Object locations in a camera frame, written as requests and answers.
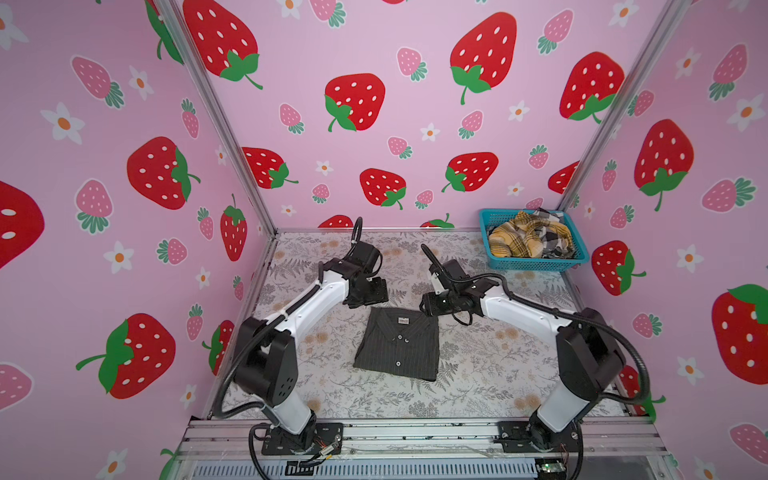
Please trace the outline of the dark grey pinstriped shirt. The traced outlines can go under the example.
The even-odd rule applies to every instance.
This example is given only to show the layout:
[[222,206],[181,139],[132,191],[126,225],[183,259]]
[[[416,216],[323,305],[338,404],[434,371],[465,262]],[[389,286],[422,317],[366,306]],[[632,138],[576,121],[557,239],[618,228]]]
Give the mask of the dark grey pinstriped shirt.
[[353,367],[435,382],[439,361],[437,317],[418,310],[373,307]]

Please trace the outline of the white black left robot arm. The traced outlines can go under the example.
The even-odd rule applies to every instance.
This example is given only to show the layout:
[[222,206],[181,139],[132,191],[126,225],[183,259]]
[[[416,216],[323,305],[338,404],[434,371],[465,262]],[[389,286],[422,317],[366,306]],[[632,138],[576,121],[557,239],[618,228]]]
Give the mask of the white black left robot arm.
[[254,399],[228,410],[219,406],[215,415],[224,419],[260,410],[290,449],[309,450],[316,414],[294,392],[299,338],[338,304],[355,309],[386,302],[386,281],[378,276],[382,261],[376,247],[354,240],[345,256],[319,263],[314,281],[284,308],[264,319],[246,319],[220,392],[234,384]]

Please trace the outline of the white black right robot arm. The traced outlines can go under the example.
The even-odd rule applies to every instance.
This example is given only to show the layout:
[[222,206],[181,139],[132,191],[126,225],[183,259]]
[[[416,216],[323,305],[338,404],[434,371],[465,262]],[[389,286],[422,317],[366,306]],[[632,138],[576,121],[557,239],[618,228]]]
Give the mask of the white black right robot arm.
[[422,296],[429,316],[480,316],[507,323],[555,348],[558,380],[529,417],[527,436],[539,451],[554,449],[564,432],[597,405],[626,366],[618,340],[593,309],[563,312],[520,297],[490,281],[462,282]]

